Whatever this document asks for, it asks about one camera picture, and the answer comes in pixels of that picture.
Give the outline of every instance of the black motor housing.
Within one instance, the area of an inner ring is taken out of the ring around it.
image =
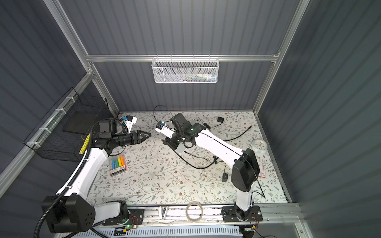
[[[255,153],[250,148],[242,152],[242,156],[234,161],[231,179],[239,190],[248,192],[251,184],[257,180],[260,170]]]

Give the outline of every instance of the yellow marker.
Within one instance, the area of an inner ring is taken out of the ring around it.
[[[123,158],[123,156],[120,156],[120,162],[122,163],[122,165],[124,165],[124,158]]]
[[[81,150],[79,151],[80,155],[83,155],[83,153],[85,152],[87,144],[89,143],[89,140],[90,140],[90,134],[87,135],[86,140],[83,143],[83,146],[82,146]]]

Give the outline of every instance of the yellow tape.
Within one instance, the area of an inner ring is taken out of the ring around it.
[[[83,143],[83,146],[82,146],[81,150],[79,151],[80,155],[83,155],[83,153],[85,152],[87,144],[89,143],[89,140],[90,140],[90,134],[87,135],[86,140]]]

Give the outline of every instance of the marker set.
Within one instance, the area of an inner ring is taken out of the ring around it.
[[[110,175],[113,176],[115,174],[125,171],[126,165],[124,164],[124,162],[125,161],[124,161],[123,155],[110,156],[109,157]]]

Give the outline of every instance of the corrugated wall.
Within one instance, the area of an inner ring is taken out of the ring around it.
[[[42,0],[0,1],[0,56],[2,172],[34,126],[86,72]],[[34,156],[0,199],[0,236],[31,237],[41,201],[55,194],[76,165]],[[53,237],[46,225],[41,237]]]
[[[316,238],[381,232],[381,1],[312,1],[259,118]]]
[[[151,63],[96,62],[120,111],[253,109],[271,62],[221,62],[217,83],[158,84]]]
[[[105,55],[275,54],[297,3],[61,1],[88,53]],[[120,111],[153,110],[159,103],[171,110],[238,110],[254,107],[270,63],[221,63],[216,84],[195,85],[156,84],[149,63],[95,65]]]
[[[85,70],[43,1],[0,1],[0,172]]]
[[[274,54],[297,0],[61,1],[89,54]]]

